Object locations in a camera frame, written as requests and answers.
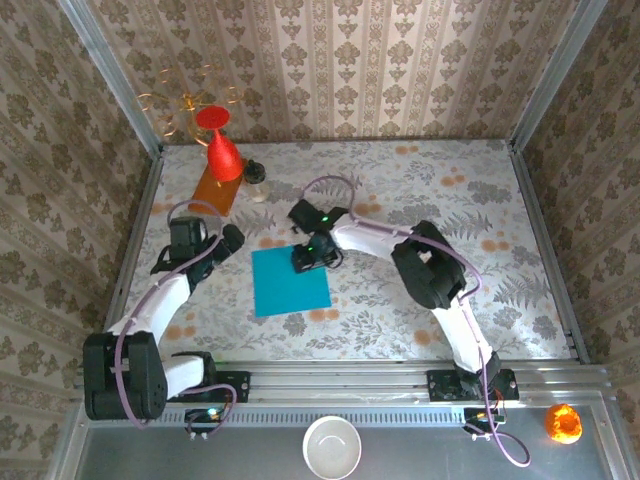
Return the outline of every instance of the small jar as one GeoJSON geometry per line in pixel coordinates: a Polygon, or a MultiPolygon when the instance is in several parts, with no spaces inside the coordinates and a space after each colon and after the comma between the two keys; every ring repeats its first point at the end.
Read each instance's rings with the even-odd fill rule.
{"type": "Polygon", "coordinates": [[[264,202],[269,196],[271,187],[266,178],[264,165],[253,160],[247,162],[244,167],[244,179],[247,182],[249,196],[256,203],[264,202]]]}

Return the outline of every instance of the patterned wall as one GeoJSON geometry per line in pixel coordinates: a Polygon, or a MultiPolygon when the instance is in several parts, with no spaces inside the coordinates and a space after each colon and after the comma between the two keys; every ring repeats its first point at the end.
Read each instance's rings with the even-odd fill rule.
{"type": "Polygon", "coordinates": [[[525,149],[582,333],[640,452],[640,1],[610,1],[525,149]]]}
{"type": "MultiPolygon", "coordinates": [[[[230,135],[265,141],[506,138],[577,1],[89,3],[137,93],[199,91],[198,69],[216,65],[245,89],[230,135]]],[[[192,143],[183,130],[170,141],[192,143]]]]}
{"type": "Polygon", "coordinates": [[[55,1],[0,2],[0,478],[40,478],[147,155],[55,1]]]}

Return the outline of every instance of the floral tablecloth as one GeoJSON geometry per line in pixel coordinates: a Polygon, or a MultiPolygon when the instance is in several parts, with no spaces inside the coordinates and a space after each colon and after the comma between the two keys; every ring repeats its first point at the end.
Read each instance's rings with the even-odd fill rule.
{"type": "MultiPolygon", "coordinates": [[[[207,349],[217,360],[450,359],[435,317],[411,300],[391,263],[347,252],[328,271],[332,305],[256,318],[251,252],[306,242],[287,213],[301,188],[326,174],[357,186],[356,211],[374,220],[415,225],[431,220],[485,279],[472,306],[487,340],[506,359],[570,356],[545,270],[503,141],[376,141],[239,145],[266,167],[273,191],[265,203],[241,186],[227,221],[244,247],[218,267],[176,313],[161,341],[164,355],[207,349]]],[[[190,198],[206,160],[200,146],[168,147],[131,292],[149,287],[149,271],[169,243],[166,212],[190,198]]],[[[309,199],[322,208],[347,203],[338,182],[309,199]]],[[[210,231],[216,221],[207,217],[210,231]]],[[[474,284],[472,277],[469,285],[474,284]]]]}

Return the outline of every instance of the blue paper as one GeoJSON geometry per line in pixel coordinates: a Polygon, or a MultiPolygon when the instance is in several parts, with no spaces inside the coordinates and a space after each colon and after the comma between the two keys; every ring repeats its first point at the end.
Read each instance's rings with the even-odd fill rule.
{"type": "Polygon", "coordinates": [[[251,252],[256,317],[331,306],[326,270],[296,273],[292,251],[293,247],[281,247],[251,252]]]}

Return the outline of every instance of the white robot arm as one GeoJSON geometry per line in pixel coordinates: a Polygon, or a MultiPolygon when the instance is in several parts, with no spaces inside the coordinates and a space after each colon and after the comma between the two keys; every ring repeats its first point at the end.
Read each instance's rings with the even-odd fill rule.
{"type": "Polygon", "coordinates": [[[461,302],[466,285],[464,266],[442,250],[412,239],[432,240],[451,249],[433,224],[422,221],[415,227],[395,227],[358,219],[343,208],[325,214],[304,199],[294,206],[289,218],[294,229],[311,235],[308,244],[294,246],[296,271],[334,265],[343,250],[358,250],[394,263],[411,297],[438,320],[453,350],[463,387],[477,393],[483,369],[489,381],[498,373],[497,354],[484,338],[468,302],[461,302]]]}
{"type": "Polygon", "coordinates": [[[171,220],[170,231],[171,244],[162,250],[151,270],[153,287],[130,316],[108,332],[92,334],[85,341],[85,410],[91,419],[132,415],[155,419],[168,399],[192,387],[216,383],[210,352],[183,352],[162,361],[158,344],[178,308],[215,266],[240,249],[244,235],[236,226],[226,225],[220,239],[216,235],[208,237],[204,222],[197,217],[171,220]],[[183,272],[167,275],[181,267],[183,272]],[[118,375],[122,375],[123,387],[118,386],[118,375]],[[130,408],[128,413],[123,396],[130,408]]]}
{"type": "MultiPolygon", "coordinates": [[[[371,227],[372,224],[374,222],[369,220],[367,225],[356,223],[348,215],[343,215],[331,229],[331,237],[341,250],[358,250],[393,262],[394,249],[403,243],[406,237],[374,229],[371,227]]],[[[398,227],[398,230],[411,231],[411,227],[398,227]]],[[[484,366],[480,362],[478,348],[482,349],[483,357],[487,360],[491,358],[493,349],[480,331],[469,304],[460,302],[463,294],[464,290],[460,290],[451,300],[449,308],[434,308],[431,313],[435,315],[451,345],[455,364],[465,371],[477,372],[484,366]]]]}

